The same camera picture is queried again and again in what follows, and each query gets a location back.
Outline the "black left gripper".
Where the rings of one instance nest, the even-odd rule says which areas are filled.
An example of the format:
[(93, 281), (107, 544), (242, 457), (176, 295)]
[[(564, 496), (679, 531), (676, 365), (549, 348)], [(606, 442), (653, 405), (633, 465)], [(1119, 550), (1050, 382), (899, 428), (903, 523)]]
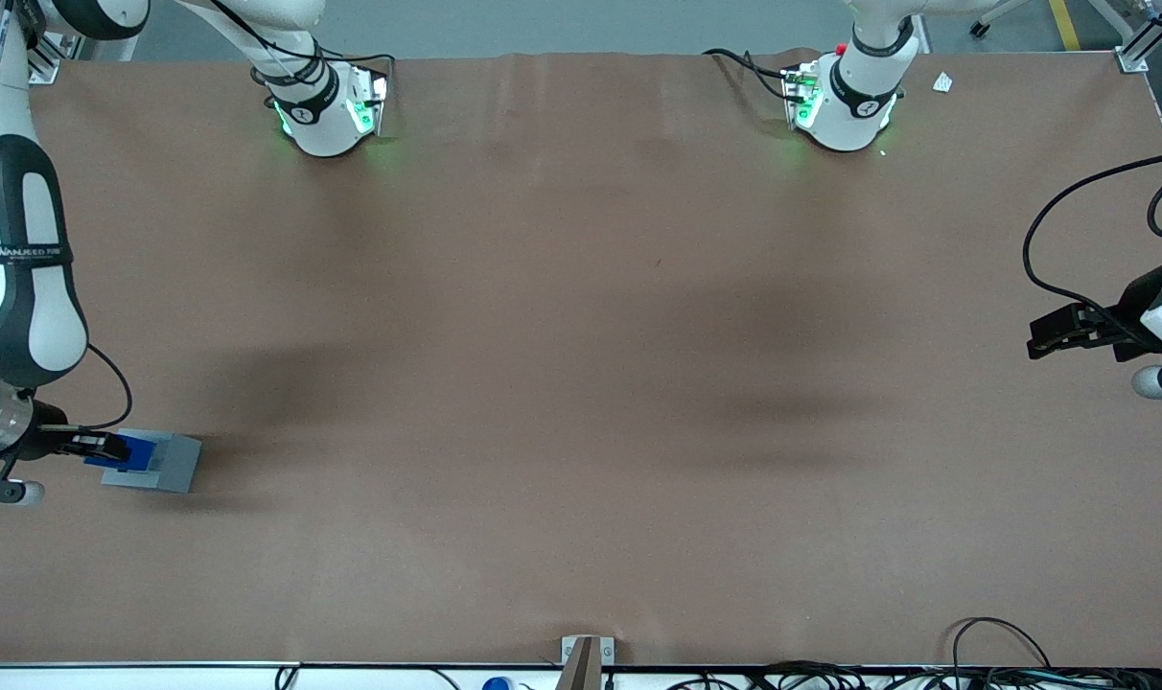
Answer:
[(1030, 359), (1042, 359), (1059, 351), (1077, 348), (1106, 348), (1114, 346), (1117, 362), (1129, 362), (1145, 355), (1162, 355), (1162, 342), (1142, 324), (1142, 315), (1159, 297), (1162, 288), (1162, 264), (1147, 274), (1129, 281), (1114, 306), (1117, 322), (1122, 328), (1122, 339), (1102, 337), (1116, 335), (1119, 328), (1104, 310), (1088, 303), (1073, 302), (1042, 315), (1030, 323), (1032, 339), (1025, 344)]

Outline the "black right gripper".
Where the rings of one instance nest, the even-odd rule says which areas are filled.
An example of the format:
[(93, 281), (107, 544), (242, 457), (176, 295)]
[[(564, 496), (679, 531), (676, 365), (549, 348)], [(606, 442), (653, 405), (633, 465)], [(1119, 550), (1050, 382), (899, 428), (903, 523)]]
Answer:
[(33, 419), (19, 441), (12, 446), (17, 460), (37, 460), (64, 451), (96, 451), (83, 454), (86, 466), (108, 469), (129, 468), (129, 448), (124, 436), (99, 429), (69, 427), (69, 418), (59, 407), (34, 407)]

